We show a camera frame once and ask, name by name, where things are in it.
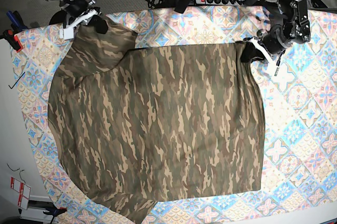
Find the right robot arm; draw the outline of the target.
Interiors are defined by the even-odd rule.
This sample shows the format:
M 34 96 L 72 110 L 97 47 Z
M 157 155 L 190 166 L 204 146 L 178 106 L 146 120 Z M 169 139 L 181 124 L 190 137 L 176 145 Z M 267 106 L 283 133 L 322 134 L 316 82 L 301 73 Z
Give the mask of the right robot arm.
M 79 25 L 94 27 L 95 32 L 106 34 L 107 22 L 101 17 L 101 9 L 96 6 L 96 0 L 46 0 L 58 1 L 61 10 L 53 16 L 52 20 L 59 19 L 63 23 L 59 33 L 60 38 L 71 40 Z

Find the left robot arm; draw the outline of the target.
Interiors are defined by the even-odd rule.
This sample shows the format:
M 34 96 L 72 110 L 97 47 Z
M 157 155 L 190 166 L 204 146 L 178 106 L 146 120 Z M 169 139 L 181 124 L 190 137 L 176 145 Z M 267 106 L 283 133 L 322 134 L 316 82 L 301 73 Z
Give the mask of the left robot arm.
M 277 0 L 279 13 L 274 16 L 282 23 L 273 24 L 264 34 L 245 40 L 242 63 L 267 63 L 271 75 L 277 76 L 282 55 L 294 43 L 304 44 L 311 39 L 308 0 Z

